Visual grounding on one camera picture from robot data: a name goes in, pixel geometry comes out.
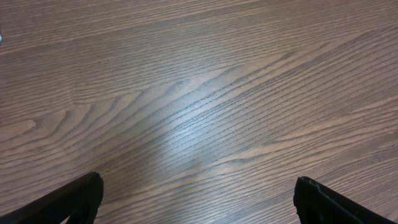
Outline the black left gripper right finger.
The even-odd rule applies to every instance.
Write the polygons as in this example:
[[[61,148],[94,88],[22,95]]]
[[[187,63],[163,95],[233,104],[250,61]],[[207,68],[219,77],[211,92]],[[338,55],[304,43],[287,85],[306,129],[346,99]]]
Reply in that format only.
[[[297,179],[293,201],[303,224],[395,224],[306,176]]]

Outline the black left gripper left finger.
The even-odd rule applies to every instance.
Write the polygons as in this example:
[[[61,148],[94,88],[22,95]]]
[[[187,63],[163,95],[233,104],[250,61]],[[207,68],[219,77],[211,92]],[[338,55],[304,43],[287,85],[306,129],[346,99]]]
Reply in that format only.
[[[1,216],[1,224],[93,224],[104,194],[100,174],[90,172]]]

